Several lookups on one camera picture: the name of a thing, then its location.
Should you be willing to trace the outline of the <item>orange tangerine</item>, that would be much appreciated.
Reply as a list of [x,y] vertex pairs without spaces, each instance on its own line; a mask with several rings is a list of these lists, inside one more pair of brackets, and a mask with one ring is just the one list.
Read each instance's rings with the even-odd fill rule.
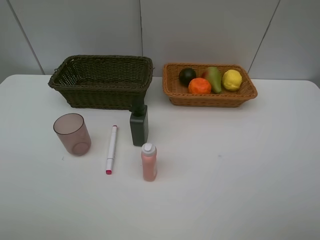
[[210,94],[212,90],[211,84],[204,78],[194,78],[188,85],[190,94]]

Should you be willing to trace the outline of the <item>dark mangosteen with green calyx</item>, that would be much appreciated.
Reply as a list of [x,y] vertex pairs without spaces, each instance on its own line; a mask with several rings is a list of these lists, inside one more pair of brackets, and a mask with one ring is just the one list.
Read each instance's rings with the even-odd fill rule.
[[188,86],[190,82],[197,77],[197,74],[193,68],[184,68],[179,73],[179,81],[185,85]]

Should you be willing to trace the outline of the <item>green red pear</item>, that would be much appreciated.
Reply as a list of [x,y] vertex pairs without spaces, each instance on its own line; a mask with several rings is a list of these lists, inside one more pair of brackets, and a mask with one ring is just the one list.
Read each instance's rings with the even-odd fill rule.
[[210,83],[211,90],[215,94],[222,92],[222,75],[217,67],[210,66],[206,68],[201,77]]

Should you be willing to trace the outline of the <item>yellow lemon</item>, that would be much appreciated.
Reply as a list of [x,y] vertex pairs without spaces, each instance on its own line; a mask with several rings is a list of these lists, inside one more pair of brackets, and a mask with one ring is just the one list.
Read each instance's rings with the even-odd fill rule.
[[242,84],[241,74],[234,69],[226,71],[222,77],[222,85],[228,91],[237,91]]

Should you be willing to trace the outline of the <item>translucent pink plastic cup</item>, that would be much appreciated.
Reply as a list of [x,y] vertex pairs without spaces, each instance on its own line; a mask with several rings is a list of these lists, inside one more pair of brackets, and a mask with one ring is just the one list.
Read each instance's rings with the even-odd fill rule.
[[69,154],[82,156],[90,150],[91,137],[80,114],[67,113],[60,116],[54,122],[53,130]]

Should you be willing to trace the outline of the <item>dark grey pump bottle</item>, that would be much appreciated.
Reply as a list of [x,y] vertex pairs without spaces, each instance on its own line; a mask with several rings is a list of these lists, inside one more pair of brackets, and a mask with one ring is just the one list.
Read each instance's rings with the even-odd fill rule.
[[129,123],[134,146],[142,147],[148,140],[148,106],[143,96],[136,96],[131,103]]

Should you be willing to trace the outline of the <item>pink bottle with white cap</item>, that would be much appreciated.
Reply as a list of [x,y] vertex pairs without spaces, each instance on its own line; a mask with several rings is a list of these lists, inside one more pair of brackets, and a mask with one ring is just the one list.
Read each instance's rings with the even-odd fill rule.
[[157,148],[152,143],[145,143],[141,148],[143,179],[153,182],[157,176]]

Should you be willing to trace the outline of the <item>orange wicker basket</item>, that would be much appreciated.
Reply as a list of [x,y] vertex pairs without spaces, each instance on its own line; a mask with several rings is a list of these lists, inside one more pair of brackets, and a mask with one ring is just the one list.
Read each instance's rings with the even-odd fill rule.
[[[228,70],[237,70],[242,76],[239,90],[222,89],[220,94],[191,94],[188,87],[179,80],[179,73],[185,68],[192,68],[200,77],[208,67],[216,67],[224,74]],[[258,92],[245,69],[237,64],[200,64],[200,63],[167,63],[162,72],[163,92],[170,102],[177,106],[237,108],[246,101],[257,97]]]

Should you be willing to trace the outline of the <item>white marker with pink cap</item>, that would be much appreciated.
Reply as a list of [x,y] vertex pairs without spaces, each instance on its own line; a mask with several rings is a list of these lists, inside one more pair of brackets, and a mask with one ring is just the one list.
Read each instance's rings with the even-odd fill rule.
[[113,165],[115,160],[115,151],[116,151],[116,143],[117,143],[117,132],[118,126],[113,125],[110,135],[107,159],[106,159],[106,168],[105,173],[107,175],[111,175],[113,173]]

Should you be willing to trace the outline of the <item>dark brown wicker basket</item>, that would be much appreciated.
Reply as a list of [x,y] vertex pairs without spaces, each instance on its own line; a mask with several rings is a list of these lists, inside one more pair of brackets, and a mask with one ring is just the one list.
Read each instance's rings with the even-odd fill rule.
[[153,61],[144,56],[72,55],[48,82],[73,108],[129,110],[135,97],[146,95]]

